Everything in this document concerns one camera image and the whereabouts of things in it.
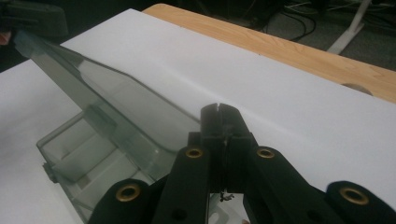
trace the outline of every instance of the cable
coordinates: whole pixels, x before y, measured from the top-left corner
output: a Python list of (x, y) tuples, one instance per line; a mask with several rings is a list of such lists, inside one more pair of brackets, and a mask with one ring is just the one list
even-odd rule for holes
[(305, 6), (305, 5), (311, 5), (311, 2), (304, 2), (304, 3), (289, 5), (289, 6), (285, 6), (285, 7), (300, 7), (300, 6)]
[(305, 23), (302, 20), (300, 20), (298, 18), (295, 18), (295, 17), (292, 17), (292, 16), (290, 16), (290, 15), (284, 13), (284, 12), (281, 12), (280, 14), (282, 14), (282, 15), (284, 15), (286, 17), (292, 18), (292, 19), (296, 20), (297, 22), (299, 22), (304, 27), (304, 34), (306, 33), (306, 25), (305, 25)]
[(244, 15), (241, 17), (241, 20), (246, 17), (246, 15), (249, 13), (249, 11), (253, 8), (254, 4), (256, 4), (256, 0), (253, 0), (253, 2), (250, 4), (250, 7), (247, 8), (247, 11), (244, 13)]
[(303, 37), (305, 37), (305, 36), (307, 36), (307, 35), (310, 35), (310, 34), (314, 33), (314, 31), (317, 29), (317, 22), (316, 22), (314, 19), (310, 18), (310, 17), (307, 17), (307, 16), (305, 16), (305, 15), (300, 15), (300, 14), (292, 13), (292, 12), (289, 13), (289, 14), (294, 14), (294, 15), (303, 17), (303, 18), (308, 19), (308, 20), (310, 20), (310, 21), (312, 22), (312, 29), (311, 29), (309, 32), (307, 32), (307, 31), (306, 31), (306, 25), (305, 25), (305, 23), (304, 23), (302, 20), (300, 20), (300, 19), (298, 19), (298, 18), (295, 18), (295, 17), (292, 17), (291, 15), (287, 15), (285, 12), (282, 13), (282, 14), (285, 15), (285, 16), (287, 16), (287, 17), (289, 17), (289, 18), (292, 18), (292, 19), (297, 20), (297, 21), (298, 21), (299, 23), (301, 23), (301, 24), (303, 25), (303, 27), (304, 27), (304, 32), (303, 32), (303, 34), (302, 34), (302, 35), (299, 35), (299, 36), (296, 36), (296, 37), (294, 37), (294, 38), (292, 38), (292, 39), (290, 39), (290, 41), (297, 42), (297, 41), (299, 41), (300, 39), (302, 39)]
[(358, 4), (358, 2), (356, 2), (356, 3), (349, 3), (349, 4), (346, 4), (346, 5), (343, 5), (343, 6), (338, 6), (338, 7), (330, 7), (330, 8), (328, 8), (326, 11), (333, 11), (333, 10), (336, 10), (336, 9), (339, 9), (339, 8), (350, 7), (350, 6), (355, 5), (355, 4)]

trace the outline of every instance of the dark floor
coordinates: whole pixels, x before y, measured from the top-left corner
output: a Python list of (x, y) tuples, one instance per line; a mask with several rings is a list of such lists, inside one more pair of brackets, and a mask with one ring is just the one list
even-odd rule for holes
[[(252, 3), (258, 4), (260, 2), (265, 2), (268, 5), (274, 1), (275, 0), (253, 0)], [(68, 23), (69, 35), (63, 37), (48, 37), (50, 41), (60, 44), (65, 40), (92, 28), (94, 25), (117, 15), (127, 8), (143, 10), (159, 1), (35, 0), (34, 2), (53, 4), (64, 9)], [(348, 7), (326, 11), (324, 14), (316, 13), (317, 10), (315, 10), (315, 8), (317, 7), (313, 8), (310, 3), (306, 3), (300, 7), (292, 7), (294, 10), (303, 12), (304, 14), (301, 16), (291, 14), (293, 11), (290, 11), (289, 9), (285, 10), (279, 8), (273, 15), (272, 13), (269, 13), (267, 9), (270, 8), (270, 12), (271, 10), (275, 10), (265, 4), (252, 5), (250, 2), (247, 3), (247, 1), (241, 0), (219, 0), (216, 1), (216, 4), (214, 4), (215, 1), (207, 0), (164, 0), (161, 2), (174, 6), (181, 6), (203, 14), (211, 14), (211, 16), (222, 18), (230, 22), (241, 23), (246, 26), (251, 25), (252, 20), (250, 18), (255, 18), (255, 16), (251, 14), (257, 13), (258, 11), (265, 11), (265, 13), (262, 13), (264, 17), (267, 14), (271, 14), (271, 16), (267, 18), (268, 25), (264, 26), (262, 24), (262, 26), (260, 26), (256, 24), (254, 27), (255, 29), (261, 30), (270, 35), (276, 35), (286, 39), (294, 39), (294, 41), (301, 44), (323, 50), (327, 50), (337, 37), (345, 31), (354, 16), (356, 7), (359, 6), (359, 4), (354, 4)], [(198, 2), (204, 3), (205, 7), (197, 4)], [(287, 4), (288, 6), (298, 4), (289, 0), (276, 0), (276, 2), (283, 5)], [(332, 0), (326, 8), (334, 8), (334, 6), (344, 5), (345, 2)], [(390, 2), (388, 6), (393, 7), (372, 6), (369, 8), (370, 12), (365, 16), (364, 20), (366, 23), (365, 27), (350, 43), (350, 45), (347, 46), (341, 55), (396, 71), (396, 7), (392, 2)], [(296, 38), (303, 33), (310, 32), (314, 28), (313, 21), (316, 24), (316, 28), (312, 34)], [(14, 49), (12, 43), (9, 46), (0, 48), (0, 72), (23, 62), (23, 60), (22, 56), (20, 56)]]

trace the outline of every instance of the black equipment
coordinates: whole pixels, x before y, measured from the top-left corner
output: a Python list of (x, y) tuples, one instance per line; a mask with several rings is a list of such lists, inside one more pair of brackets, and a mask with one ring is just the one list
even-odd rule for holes
[(0, 29), (22, 29), (36, 35), (67, 35), (64, 10), (32, 2), (0, 0)]
[(202, 109), (201, 131), (190, 133), (168, 176), (151, 186), (116, 183), (89, 223), (203, 224), (210, 193), (223, 192), (244, 194), (252, 224), (396, 223), (395, 211), (357, 184), (331, 183), (326, 193), (310, 186), (280, 152), (258, 146), (229, 105)]

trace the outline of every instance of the black cable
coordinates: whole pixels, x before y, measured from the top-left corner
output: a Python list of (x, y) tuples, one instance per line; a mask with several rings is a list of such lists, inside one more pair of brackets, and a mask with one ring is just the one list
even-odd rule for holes
[[(310, 20), (310, 21), (312, 22), (312, 29), (311, 29), (309, 32), (307, 32), (307, 31), (306, 31), (307, 29), (306, 29), (306, 24), (305, 24), (305, 22), (303, 22), (302, 20), (300, 20), (300, 19), (298, 19), (298, 18), (296, 18), (296, 17), (293, 17), (293, 16), (291, 16), (291, 15), (288, 15), (288, 14), (286, 14), (286, 13), (292, 14), (292, 15), (297, 15), (297, 16), (303, 17), (303, 18), (305, 18), (305, 19), (307, 19), (307, 20)], [(297, 20), (297, 21), (304, 27), (304, 32), (303, 32), (303, 34), (302, 34), (302, 35), (299, 35), (299, 36), (296, 36), (296, 37), (294, 37), (294, 38), (292, 38), (292, 39), (290, 39), (290, 41), (297, 42), (297, 41), (299, 41), (300, 39), (302, 39), (303, 37), (305, 37), (305, 36), (307, 36), (307, 35), (310, 35), (310, 34), (314, 33), (314, 31), (317, 29), (317, 22), (316, 22), (314, 19), (310, 18), (310, 17), (307, 17), (307, 16), (302, 15), (302, 14), (299, 14), (299, 13), (295, 13), (295, 12), (286, 12), (286, 11), (285, 11), (285, 12), (281, 12), (281, 14), (284, 15), (284, 16), (287, 16), (287, 17), (289, 17), (289, 18), (292, 18), (292, 19), (294, 19), (294, 20)]]
[[(299, 23), (303, 26), (303, 28), (304, 28), (303, 35), (306, 34), (306, 25), (305, 25), (305, 22), (303, 22), (302, 20), (300, 20), (300, 19), (298, 19), (298, 18), (292, 17), (292, 16), (290, 16), (290, 15), (284, 13), (284, 12), (281, 12), (280, 14), (282, 14), (282, 15), (284, 15), (284, 16), (286, 16), (286, 17), (292, 18), (292, 19), (296, 20), (297, 22), (299, 22)], [(298, 37), (300, 37), (300, 36), (294, 37), (294, 38), (290, 39), (290, 41), (295, 41), (294, 39), (296, 39), (296, 38), (298, 38)]]
[(246, 15), (249, 13), (249, 11), (253, 8), (254, 4), (256, 3), (256, 0), (253, 0), (250, 4), (250, 7), (248, 7), (248, 9), (246, 10), (246, 12), (244, 13), (244, 15), (240, 18), (241, 20), (244, 19), (246, 17)]
[[(340, 7), (340, 8), (338, 8), (338, 11), (339, 12), (346, 12), (346, 13), (354, 13), (355, 14), (357, 9), (358, 9), (357, 7), (344, 7), (344, 8)], [(383, 18), (383, 17), (377, 15), (377, 13), (383, 13), (385, 11), (387, 11), (388, 14), (389, 14), (389, 12), (391, 14), (392, 10), (394, 12), (395, 9), (396, 9), (396, 5), (394, 5), (392, 7), (384, 8), (383, 10), (380, 10), (380, 11), (367, 11), (365, 13), (363, 19), (365, 21), (371, 23), (373, 26), (377, 26), (377, 27), (383, 28), (383, 29), (395, 30), (395, 28), (396, 28), (396, 22), (395, 21), (388, 20), (386, 18)], [(300, 17), (304, 17), (304, 18), (312, 21), (312, 24), (313, 24), (313, 28), (312, 28), (311, 31), (309, 31), (308, 33), (305, 33), (303, 35), (297, 36), (297, 37), (293, 38), (291, 41), (298, 41), (301, 38), (303, 38), (303, 37), (305, 37), (307, 35), (310, 35), (310, 34), (312, 34), (315, 31), (316, 26), (317, 26), (315, 20), (313, 20), (310, 17), (305, 16), (305, 14), (298, 13), (298, 12), (295, 12), (295, 11), (291, 11), (291, 10), (289, 10), (287, 8), (284, 8), (284, 10), (288, 14), (295, 14), (295, 15), (298, 15)]]

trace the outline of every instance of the wooden table edge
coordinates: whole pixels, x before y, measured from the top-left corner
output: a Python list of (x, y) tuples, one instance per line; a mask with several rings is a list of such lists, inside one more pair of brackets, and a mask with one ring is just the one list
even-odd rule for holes
[(394, 71), (166, 4), (154, 5), (143, 12), (330, 81), (362, 86), (369, 90), (373, 96), (396, 103), (396, 72)]

